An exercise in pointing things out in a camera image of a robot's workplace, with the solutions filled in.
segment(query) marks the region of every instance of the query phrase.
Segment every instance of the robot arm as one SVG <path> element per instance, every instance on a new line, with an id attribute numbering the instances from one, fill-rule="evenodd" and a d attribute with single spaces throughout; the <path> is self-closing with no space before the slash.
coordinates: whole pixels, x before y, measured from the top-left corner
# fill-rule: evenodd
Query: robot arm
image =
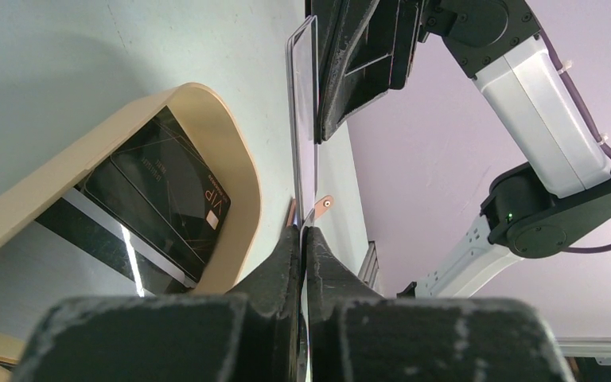
<path id="1" fill-rule="evenodd" d="M 506 267 L 556 255 L 608 220 L 611 165 L 524 0 L 427 2 L 423 17 L 423 32 L 443 37 L 529 162 L 493 182 L 465 237 L 415 288 L 469 297 Z"/>

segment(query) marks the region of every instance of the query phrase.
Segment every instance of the white table surface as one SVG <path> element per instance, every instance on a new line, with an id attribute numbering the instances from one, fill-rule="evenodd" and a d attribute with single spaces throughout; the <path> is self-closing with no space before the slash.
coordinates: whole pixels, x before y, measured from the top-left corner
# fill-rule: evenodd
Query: white table surface
<path id="1" fill-rule="evenodd" d="M 228 104 L 254 155 L 259 232 L 243 275 L 268 256 L 294 195 L 284 44 L 302 1 L 0 0 L 0 193 L 133 99 L 199 82 Z M 321 148 L 318 222 L 358 271 L 367 250 L 347 128 Z"/>

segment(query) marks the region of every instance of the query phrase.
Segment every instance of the card chip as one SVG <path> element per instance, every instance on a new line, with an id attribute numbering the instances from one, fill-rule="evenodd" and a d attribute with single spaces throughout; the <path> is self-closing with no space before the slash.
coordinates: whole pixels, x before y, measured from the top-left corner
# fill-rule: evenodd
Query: card chip
<path id="1" fill-rule="evenodd" d="M 219 218 L 216 217 L 216 215 L 214 214 L 214 212 L 212 212 L 211 210 L 208 212 L 207 214 L 207 222 L 209 223 L 209 225 L 212 226 L 212 229 L 216 229 L 216 226 L 219 223 Z"/>

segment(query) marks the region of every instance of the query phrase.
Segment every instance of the lavender wall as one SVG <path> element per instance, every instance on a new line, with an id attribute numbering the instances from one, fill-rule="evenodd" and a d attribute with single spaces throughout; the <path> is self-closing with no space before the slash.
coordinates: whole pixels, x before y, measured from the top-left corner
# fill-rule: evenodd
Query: lavender wall
<path id="1" fill-rule="evenodd" d="M 611 144 L 611 2 L 527 0 Z M 385 291 L 432 271 L 478 214 L 492 179 L 524 162 L 436 36 L 417 48 L 407 87 L 349 120 L 368 238 Z M 581 245 L 611 242 L 611 221 Z M 611 337 L 611 252 L 524 261 L 477 296 L 537 306 L 560 337 Z"/>

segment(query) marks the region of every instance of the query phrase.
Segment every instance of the metal bracket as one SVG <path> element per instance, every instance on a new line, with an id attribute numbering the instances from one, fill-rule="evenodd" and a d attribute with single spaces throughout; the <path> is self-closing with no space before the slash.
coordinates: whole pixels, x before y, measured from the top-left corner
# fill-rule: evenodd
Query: metal bracket
<path id="1" fill-rule="evenodd" d="M 332 207 L 333 197 L 331 195 L 321 198 L 317 203 L 315 203 L 315 220 L 319 219 L 320 216 L 324 215 Z"/>

